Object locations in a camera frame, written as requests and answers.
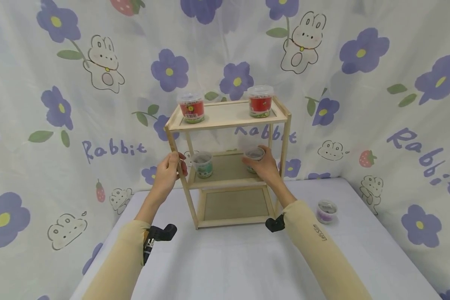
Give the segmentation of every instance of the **cartoon bunny face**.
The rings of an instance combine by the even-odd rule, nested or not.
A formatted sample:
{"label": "cartoon bunny face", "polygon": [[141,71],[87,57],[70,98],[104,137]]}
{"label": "cartoon bunny face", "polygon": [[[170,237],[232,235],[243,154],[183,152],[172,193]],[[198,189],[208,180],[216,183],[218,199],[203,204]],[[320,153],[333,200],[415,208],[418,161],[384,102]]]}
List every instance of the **cartoon bunny face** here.
{"label": "cartoon bunny face", "polygon": [[325,141],[318,149],[318,154],[328,160],[339,160],[344,157],[344,147],[339,142]]}
{"label": "cartoon bunny face", "polygon": [[379,197],[383,189],[383,180],[380,177],[365,176],[361,182],[362,186],[365,187],[374,197]]}
{"label": "cartoon bunny face", "polygon": [[88,51],[88,57],[91,61],[104,68],[118,69],[118,59],[115,55],[112,40],[109,37],[102,38],[99,35],[94,35],[92,47]]}
{"label": "cartoon bunny face", "polygon": [[79,237],[87,228],[87,221],[76,219],[73,215],[61,215],[56,224],[48,228],[48,239],[52,241],[52,248],[60,250]]}
{"label": "cartoon bunny face", "polygon": [[114,189],[112,195],[110,196],[110,204],[114,210],[118,210],[127,200],[130,199],[132,194],[132,189],[128,188],[126,190]]}
{"label": "cartoon bunny face", "polygon": [[313,12],[306,13],[300,25],[292,33],[292,41],[305,49],[315,49],[322,43],[323,28],[327,18],[323,14],[313,15]]}

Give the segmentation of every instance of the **bottom shelf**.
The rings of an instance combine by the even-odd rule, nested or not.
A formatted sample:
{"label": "bottom shelf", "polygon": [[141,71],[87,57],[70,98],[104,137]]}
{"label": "bottom shelf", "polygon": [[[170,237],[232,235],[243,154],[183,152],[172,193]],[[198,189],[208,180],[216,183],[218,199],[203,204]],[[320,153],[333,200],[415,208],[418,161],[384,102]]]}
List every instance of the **bottom shelf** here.
{"label": "bottom shelf", "polygon": [[275,218],[267,186],[200,190],[198,227],[265,223]]}

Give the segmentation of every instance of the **top shelf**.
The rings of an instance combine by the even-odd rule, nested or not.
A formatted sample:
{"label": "top shelf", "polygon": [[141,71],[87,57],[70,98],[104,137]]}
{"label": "top shelf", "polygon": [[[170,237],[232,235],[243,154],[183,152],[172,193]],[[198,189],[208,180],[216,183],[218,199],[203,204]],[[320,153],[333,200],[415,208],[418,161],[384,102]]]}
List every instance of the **top shelf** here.
{"label": "top shelf", "polygon": [[248,100],[228,101],[205,104],[205,120],[196,124],[186,123],[178,105],[170,120],[165,126],[171,132],[183,130],[208,130],[237,126],[252,126],[270,123],[285,123],[290,112],[278,100],[273,97],[270,116],[263,118],[251,117],[249,114]]}

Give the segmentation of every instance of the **fabric backdrop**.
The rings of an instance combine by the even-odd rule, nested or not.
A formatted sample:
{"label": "fabric backdrop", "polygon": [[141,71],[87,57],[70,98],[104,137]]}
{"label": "fabric backdrop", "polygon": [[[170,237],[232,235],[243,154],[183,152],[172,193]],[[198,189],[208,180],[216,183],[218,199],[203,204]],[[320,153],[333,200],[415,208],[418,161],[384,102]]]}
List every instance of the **fabric backdrop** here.
{"label": "fabric backdrop", "polygon": [[259,84],[292,112],[286,179],[346,178],[450,300],[450,0],[0,0],[0,299],[68,299],[153,184],[177,94]]}

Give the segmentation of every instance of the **middle shelf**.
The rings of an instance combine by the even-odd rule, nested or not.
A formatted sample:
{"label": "middle shelf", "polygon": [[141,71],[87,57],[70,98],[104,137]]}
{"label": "middle shelf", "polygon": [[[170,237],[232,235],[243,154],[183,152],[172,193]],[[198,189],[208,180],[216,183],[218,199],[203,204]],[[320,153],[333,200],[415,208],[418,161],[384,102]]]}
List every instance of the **middle shelf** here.
{"label": "middle shelf", "polygon": [[213,174],[209,178],[199,178],[195,168],[191,168],[188,177],[189,189],[241,186],[265,182],[257,174],[247,171],[242,163],[241,151],[213,152]]}

